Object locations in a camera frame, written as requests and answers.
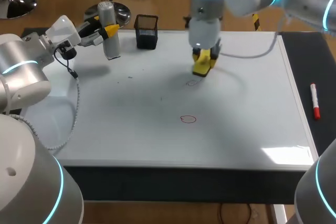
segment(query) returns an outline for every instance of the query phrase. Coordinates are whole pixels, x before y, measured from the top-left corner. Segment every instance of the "black mat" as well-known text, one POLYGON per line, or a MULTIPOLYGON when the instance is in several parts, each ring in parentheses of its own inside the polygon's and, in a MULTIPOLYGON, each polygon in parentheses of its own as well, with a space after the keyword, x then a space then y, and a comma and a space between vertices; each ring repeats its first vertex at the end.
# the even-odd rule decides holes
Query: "black mat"
MULTIPOLYGON (((27 28, 23 36, 45 28, 27 28)), ((320 33, 282 33, 302 105, 321 155, 336 138, 336 64, 320 33), (321 120, 313 119, 310 84, 321 120)), ((293 204, 303 172, 223 169, 66 167, 85 200, 293 204)))

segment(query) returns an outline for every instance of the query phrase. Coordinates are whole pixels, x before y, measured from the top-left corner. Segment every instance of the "chair base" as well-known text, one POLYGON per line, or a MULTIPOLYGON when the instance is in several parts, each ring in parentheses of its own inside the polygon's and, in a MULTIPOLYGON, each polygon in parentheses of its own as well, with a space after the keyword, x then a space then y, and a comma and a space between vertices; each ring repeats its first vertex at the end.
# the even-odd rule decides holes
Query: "chair base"
POLYGON ((36 6, 36 0, 0 0, 0 19, 22 17, 36 6))
MULTIPOLYGON (((127 25, 131 21, 130 9, 120 3, 113 2, 114 12, 116 13, 116 21, 120 27, 127 25)), ((84 20, 98 15, 97 5, 93 5, 85 11, 84 20)))

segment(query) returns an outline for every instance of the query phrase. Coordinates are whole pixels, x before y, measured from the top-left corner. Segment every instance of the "ink mark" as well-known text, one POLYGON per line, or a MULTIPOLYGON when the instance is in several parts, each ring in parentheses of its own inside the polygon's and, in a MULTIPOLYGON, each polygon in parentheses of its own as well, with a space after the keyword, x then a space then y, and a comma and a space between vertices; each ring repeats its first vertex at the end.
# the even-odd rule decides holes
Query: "ink mark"
POLYGON ((197 120, 196 117, 192 115, 183 115, 180 118, 183 123, 194 123, 197 120))
POLYGON ((191 80, 191 81, 186 82, 185 85, 192 87, 192 86, 199 84, 201 81, 202 79, 201 80, 191 80))

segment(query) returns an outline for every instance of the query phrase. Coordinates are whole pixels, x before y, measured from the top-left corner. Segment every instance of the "white cable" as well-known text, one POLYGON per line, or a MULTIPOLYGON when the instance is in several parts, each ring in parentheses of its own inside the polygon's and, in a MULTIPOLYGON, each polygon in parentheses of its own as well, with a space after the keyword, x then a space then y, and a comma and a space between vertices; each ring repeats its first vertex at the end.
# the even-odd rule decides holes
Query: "white cable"
POLYGON ((10 116, 10 117, 12 117, 12 118, 14 118, 16 120, 22 121, 25 124, 27 124, 28 127, 30 128, 31 132, 38 138, 38 135, 37 135, 37 133, 36 133, 33 125, 27 119, 25 119, 23 116, 21 116, 21 115, 14 115, 14 114, 9 114, 8 116, 10 116))
MULTIPOLYGON (((80 86, 79 86, 79 79, 78 78, 76 78, 76 84, 77 84, 77 105, 76 105, 75 119, 73 121, 74 123, 72 124, 71 132, 70 132, 68 138, 64 142, 62 142, 61 144, 55 145, 55 146, 52 146, 52 147, 45 146, 45 148, 47 148, 50 151, 58 150, 58 149, 62 148, 63 146, 65 146, 68 143, 68 141, 71 139, 71 137, 74 133, 74 128, 77 124, 79 100, 80 100, 80 86)), ((14 118, 14 119, 17 119, 17 120, 20 120, 20 121, 26 123, 28 125, 28 127, 30 128, 30 130, 32 131, 32 133, 38 138, 36 130, 34 129, 33 125, 27 119, 25 119, 23 116, 20 116, 20 115, 10 114, 9 116, 14 118)))
POLYGON ((75 129, 75 126, 77 124, 77 117, 78 117, 78 110, 79 110, 79 100, 80 100, 80 86, 79 86, 79 79, 76 78, 76 85, 77 85, 77 103, 76 103, 76 113, 75 113, 75 119, 74 119, 74 123, 72 124, 72 127, 71 127, 71 132, 68 136, 68 138, 62 142, 61 144, 59 145, 55 145, 55 146, 45 146, 45 148, 47 148, 48 150, 52 151, 52 150, 58 150, 60 148, 62 148, 63 146, 65 146, 68 141, 71 139, 72 135, 74 134, 74 129, 75 129))
POLYGON ((273 47, 277 42, 277 37, 278 37, 278 35, 279 35, 279 33, 282 29, 282 26, 284 24, 285 19, 286 19, 286 16, 283 16, 281 18, 281 20, 278 22, 277 31, 274 33, 274 38, 272 40, 272 43, 271 43, 270 47, 267 49, 267 51, 263 52, 262 54, 251 55, 251 56, 242 56, 242 55, 225 54, 225 53, 221 52, 220 55, 227 56, 227 57, 232 57, 232 58, 238 58, 238 59, 256 59, 256 58, 260 58, 262 56, 265 56, 265 55, 269 54, 273 50, 273 47))
POLYGON ((6 92, 6 97, 7 97, 6 115, 9 115, 10 108, 12 106, 12 97, 10 95, 11 93, 10 93, 10 90, 9 90, 8 83, 7 83, 5 77, 2 74, 0 74, 0 81, 2 82, 2 84, 4 86, 4 89, 5 89, 5 92, 6 92))

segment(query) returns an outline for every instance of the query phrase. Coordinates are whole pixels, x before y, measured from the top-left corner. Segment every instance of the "wooden floor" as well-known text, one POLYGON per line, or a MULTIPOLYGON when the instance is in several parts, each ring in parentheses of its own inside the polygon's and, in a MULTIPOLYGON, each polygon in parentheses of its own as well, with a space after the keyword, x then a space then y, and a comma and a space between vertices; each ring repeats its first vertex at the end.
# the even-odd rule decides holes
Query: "wooden floor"
MULTIPOLYGON (((29 15, 12 20, 0 20, 0 34, 20 35, 25 27, 49 27, 60 15, 67 15, 75 25, 83 21, 84 11, 100 0, 38 0, 37 8, 29 15)), ((190 0, 114 0, 123 3, 132 12, 132 21, 125 27, 133 29, 137 14, 159 16, 159 29, 184 30, 183 16, 189 14, 190 0)), ((282 16, 278 9, 267 9, 259 13, 261 28, 273 31, 282 16)), ((236 18, 225 11, 222 30, 253 31, 252 17, 236 18)), ((283 27, 285 31, 312 30, 304 23, 293 20, 283 27)), ((328 37, 328 44, 336 56, 335 40, 328 37)), ((252 205, 253 214, 249 224, 269 223, 265 205, 252 205)), ((293 207, 288 206, 288 214, 293 207)), ((244 204, 225 204, 222 208, 225 224, 245 224, 248 209, 244 204)), ((218 204, 157 203, 157 202, 114 202, 86 203, 84 223, 219 223, 218 204)))

